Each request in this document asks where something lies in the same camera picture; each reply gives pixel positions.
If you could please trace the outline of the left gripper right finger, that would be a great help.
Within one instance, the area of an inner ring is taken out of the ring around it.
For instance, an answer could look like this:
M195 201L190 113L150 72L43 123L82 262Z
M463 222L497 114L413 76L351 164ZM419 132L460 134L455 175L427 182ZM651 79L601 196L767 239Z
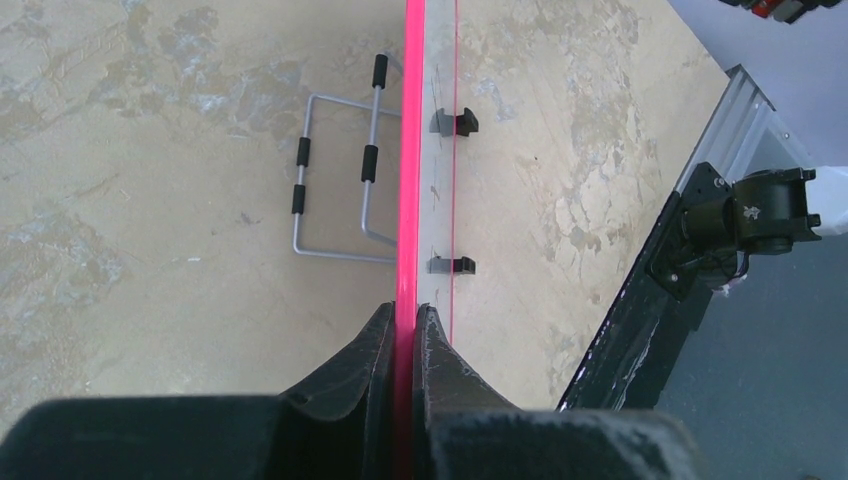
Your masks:
M488 421L518 407L450 345L438 310L424 304L413 345L412 439L417 479L504 479Z

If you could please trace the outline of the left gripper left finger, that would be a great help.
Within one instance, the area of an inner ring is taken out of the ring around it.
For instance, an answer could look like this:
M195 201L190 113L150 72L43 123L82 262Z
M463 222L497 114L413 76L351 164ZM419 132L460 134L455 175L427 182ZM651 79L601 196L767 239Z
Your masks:
M280 395L280 479L387 479L392 467L395 304Z

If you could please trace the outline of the pink framed whiteboard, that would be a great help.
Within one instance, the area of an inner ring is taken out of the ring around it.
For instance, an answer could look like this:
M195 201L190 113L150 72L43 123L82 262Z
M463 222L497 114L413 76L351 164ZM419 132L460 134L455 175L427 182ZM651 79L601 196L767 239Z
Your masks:
M409 1L405 13L396 249L393 471L413 479L413 362L418 310L453 333L458 4Z

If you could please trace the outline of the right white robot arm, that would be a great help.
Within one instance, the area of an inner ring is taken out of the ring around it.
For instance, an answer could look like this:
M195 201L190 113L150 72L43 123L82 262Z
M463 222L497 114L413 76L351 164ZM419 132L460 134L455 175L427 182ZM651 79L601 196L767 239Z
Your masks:
M708 163L680 220L684 251L717 260L725 253L780 255L798 242L847 232L847 169L760 170L730 182Z

